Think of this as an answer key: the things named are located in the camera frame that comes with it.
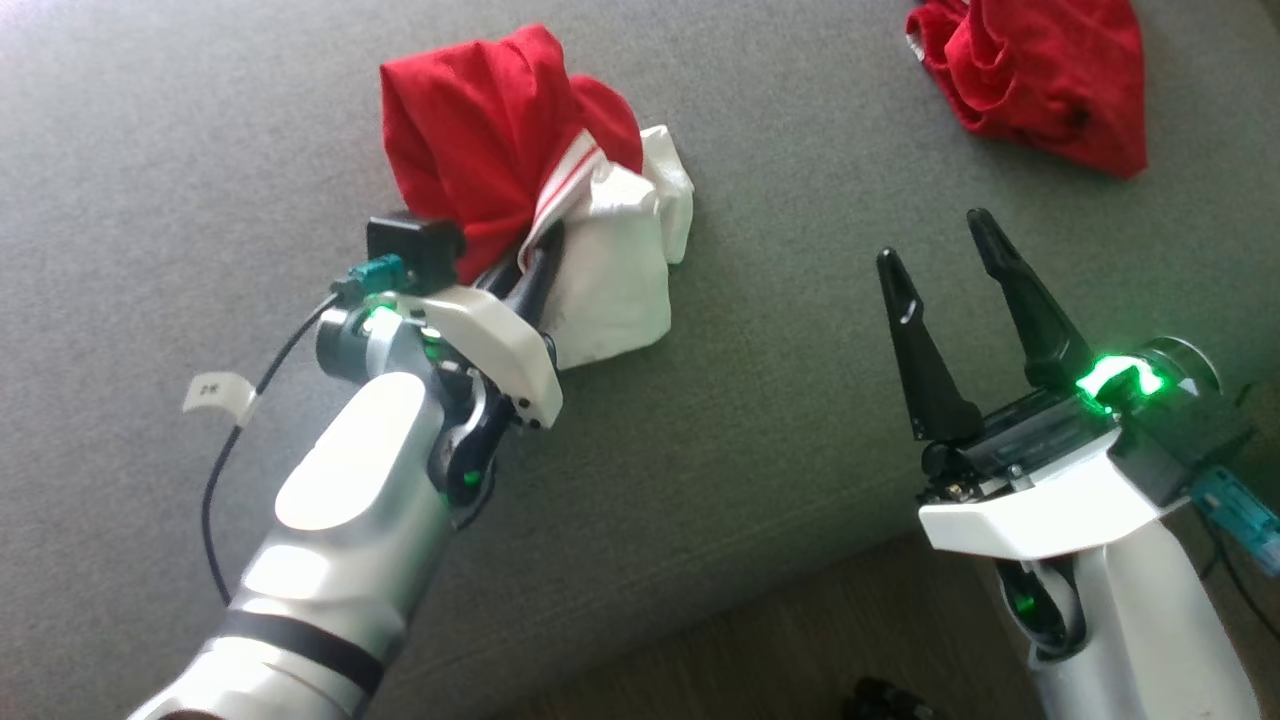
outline red and white cloth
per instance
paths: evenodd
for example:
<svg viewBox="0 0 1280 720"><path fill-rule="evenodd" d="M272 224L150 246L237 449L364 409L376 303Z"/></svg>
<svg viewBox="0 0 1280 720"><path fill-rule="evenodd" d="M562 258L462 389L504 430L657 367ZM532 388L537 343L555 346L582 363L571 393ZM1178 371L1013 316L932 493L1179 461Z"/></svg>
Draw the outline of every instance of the red and white cloth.
<svg viewBox="0 0 1280 720"><path fill-rule="evenodd" d="M410 211L451 218L471 282L563 219L564 259L540 329L572 368L671 328L667 264L684 258L692 183L664 126L570 77L543 26L383 65L383 141Z"/></svg>
<svg viewBox="0 0 1280 720"><path fill-rule="evenodd" d="M925 0L906 35L969 132L1121 178L1147 167L1129 0Z"/></svg>

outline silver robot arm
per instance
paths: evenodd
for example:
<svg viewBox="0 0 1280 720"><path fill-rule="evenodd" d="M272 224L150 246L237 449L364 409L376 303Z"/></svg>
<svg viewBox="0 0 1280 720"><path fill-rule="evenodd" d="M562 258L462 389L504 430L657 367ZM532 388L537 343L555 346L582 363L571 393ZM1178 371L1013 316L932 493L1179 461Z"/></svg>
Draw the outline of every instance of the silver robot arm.
<svg viewBox="0 0 1280 720"><path fill-rule="evenodd" d="M221 626L131 720L364 715L493 489L503 433L559 413L554 346L532 325L562 251L553 228L522 277L508 263L476 287L325 313L320 365L362 387L280 488Z"/></svg>
<svg viewBox="0 0 1280 720"><path fill-rule="evenodd" d="M916 439L919 518L991 557L1050 720L1257 720L1248 676L1160 519L1249 438L1190 345L1096 356L986 210L969 229L1034 391L983 416L957 391L897 254L877 260Z"/></svg>

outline crumpled red fabric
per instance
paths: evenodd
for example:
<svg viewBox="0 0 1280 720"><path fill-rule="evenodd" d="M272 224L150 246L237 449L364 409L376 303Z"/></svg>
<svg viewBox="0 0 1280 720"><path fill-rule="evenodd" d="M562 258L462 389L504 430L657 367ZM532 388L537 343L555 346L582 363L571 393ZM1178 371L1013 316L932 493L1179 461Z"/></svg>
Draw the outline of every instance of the crumpled red fabric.
<svg viewBox="0 0 1280 720"><path fill-rule="evenodd" d="M605 156L640 173L635 114L588 76L568 77L543 26L387 63L383 145L404 204L462 227L458 279L471 282L524 240L548 176L589 131Z"/></svg>
<svg viewBox="0 0 1280 720"><path fill-rule="evenodd" d="M1121 178L1147 167L1129 0L925 0L906 33L968 131Z"/></svg>

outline gray couch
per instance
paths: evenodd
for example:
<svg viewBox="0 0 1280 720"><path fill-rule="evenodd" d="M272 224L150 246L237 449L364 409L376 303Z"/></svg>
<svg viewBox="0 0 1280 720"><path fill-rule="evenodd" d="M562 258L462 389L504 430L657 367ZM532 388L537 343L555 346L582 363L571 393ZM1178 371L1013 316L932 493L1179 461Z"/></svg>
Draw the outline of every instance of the gray couch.
<svg viewBox="0 0 1280 720"><path fill-rule="evenodd" d="M1025 389L970 206L1097 347L1176 333L1235 383L1274 368L1280 36L1258 0L1134 5L1133 182L965 135L902 40L911 0L0 9L0 716L123 716L216 626L196 519L227 420L178 406L196 372L257 377L399 205L389 58L547 23L671 124L698 218L671 334L566 374L554 432L508 443L374 717L483 715L910 527L876 250L973 400ZM271 388L216 502L233 574L351 393L308 346Z"/></svg>

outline black band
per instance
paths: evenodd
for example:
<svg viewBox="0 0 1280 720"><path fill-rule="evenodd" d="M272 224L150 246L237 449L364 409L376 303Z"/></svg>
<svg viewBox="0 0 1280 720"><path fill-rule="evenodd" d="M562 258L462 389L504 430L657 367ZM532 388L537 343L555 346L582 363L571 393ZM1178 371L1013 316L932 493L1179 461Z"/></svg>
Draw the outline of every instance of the black band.
<svg viewBox="0 0 1280 720"><path fill-rule="evenodd" d="M261 641L301 655L356 683L370 697L383 682L383 664L369 651L302 620L230 610L218 634Z"/></svg>

